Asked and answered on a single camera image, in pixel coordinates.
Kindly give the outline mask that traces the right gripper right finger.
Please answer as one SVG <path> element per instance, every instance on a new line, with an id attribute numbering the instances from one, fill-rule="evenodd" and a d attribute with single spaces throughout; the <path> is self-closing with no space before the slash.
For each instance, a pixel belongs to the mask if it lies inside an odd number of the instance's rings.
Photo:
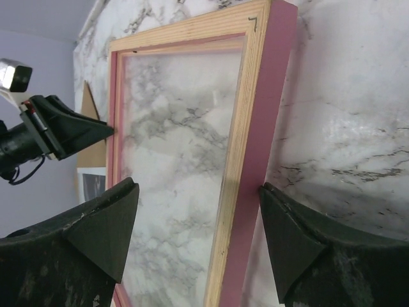
<path id="1" fill-rule="evenodd" d="M 408 243 L 358 230 L 259 188 L 277 297 L 285 306 L 408 306 Z"/>

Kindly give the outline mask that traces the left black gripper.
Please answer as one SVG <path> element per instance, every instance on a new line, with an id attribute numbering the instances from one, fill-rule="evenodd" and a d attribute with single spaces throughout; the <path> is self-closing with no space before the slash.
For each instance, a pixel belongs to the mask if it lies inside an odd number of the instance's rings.
<path id="1" fill-rule="evenodd" d="M 66 107 L 55 95 L 35 95 L 20 103 L 21 114 L 42 154 L 51 159 L 63 160 L 88 147 L 85 140 L 85 125 L 94 119 L 85 117 Z M 114 134 L 106 122 L 95 121 L 98 138 L 103 140 Z"/>

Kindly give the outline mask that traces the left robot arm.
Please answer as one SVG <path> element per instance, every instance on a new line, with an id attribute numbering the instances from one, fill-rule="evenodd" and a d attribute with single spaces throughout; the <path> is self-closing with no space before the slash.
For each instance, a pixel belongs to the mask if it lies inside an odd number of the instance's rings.
<path id="1" fill-rule="evenodd" d="M 1 178 L 18 185 L 46 158 L 59 161 L 114 134 L 106 122 L 72 111 L 55 95 L 35 95 L 20 107 L 22 123 L 7 129 L 1 122 Z"/>

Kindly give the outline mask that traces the brown cardboard backing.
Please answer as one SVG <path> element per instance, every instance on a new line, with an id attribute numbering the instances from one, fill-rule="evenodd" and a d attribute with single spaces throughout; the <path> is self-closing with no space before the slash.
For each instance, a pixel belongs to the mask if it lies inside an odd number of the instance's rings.
<path id="1" fill-rule="evenodd" d="M 91 94 L 89 84 L 85 81 L 83 87 L 81 114 L 85 117 L 94 119 L 90 125 L 85 125 L 85 140 L 81 140 L 81 144 L 88 145 L 87 148 L 81 150 L 77 155 L 77 168 L 96 168 L 105 167 L 106 163 L 106 141 L 98 138 L 95 121 L 99 122 L 99 115 Z"/>

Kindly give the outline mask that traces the pink picture frame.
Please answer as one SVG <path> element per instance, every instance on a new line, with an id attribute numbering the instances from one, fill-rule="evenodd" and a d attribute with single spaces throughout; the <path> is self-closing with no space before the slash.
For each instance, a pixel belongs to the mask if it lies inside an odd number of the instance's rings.
<path id="1" fill-rule="evenodd" d="M 205 306 L 239 306 L 249 261 L 297 7 L 249 1 L 114 40 L 109 46 L 109 123 L 123 120 L 121 78 L 130 55 L 243 49 Z"/>

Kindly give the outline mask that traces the blue landscape photo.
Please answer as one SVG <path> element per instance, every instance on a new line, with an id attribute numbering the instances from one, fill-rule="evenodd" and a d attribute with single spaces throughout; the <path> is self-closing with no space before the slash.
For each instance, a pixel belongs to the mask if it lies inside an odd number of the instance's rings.
<path id="1" fill-rule="evenodd" d="M 92 200 L 105 191 L 105 167 L 77 168 L 79 203 Z"/>

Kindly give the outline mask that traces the clear acrylic sheet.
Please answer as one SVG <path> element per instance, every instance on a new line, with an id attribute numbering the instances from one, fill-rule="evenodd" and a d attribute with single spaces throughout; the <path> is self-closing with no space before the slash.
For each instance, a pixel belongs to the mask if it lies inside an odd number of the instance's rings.
<path id="1" fill-rule="evenodd" d="M 132 306 L 201 306 L 243 38 L 124 59 L 121 176 L 140 187 L 123 275 Z"/>

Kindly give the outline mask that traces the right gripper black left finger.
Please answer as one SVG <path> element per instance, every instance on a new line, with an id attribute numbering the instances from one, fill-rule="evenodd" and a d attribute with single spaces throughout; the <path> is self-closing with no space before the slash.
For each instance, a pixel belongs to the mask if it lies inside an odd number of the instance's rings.
<path id="1" fill-rule="evenodd" d="M 110 306 L 121 283 L 139 185 L 100 196 L 1 239 L 1 306 Z"/>

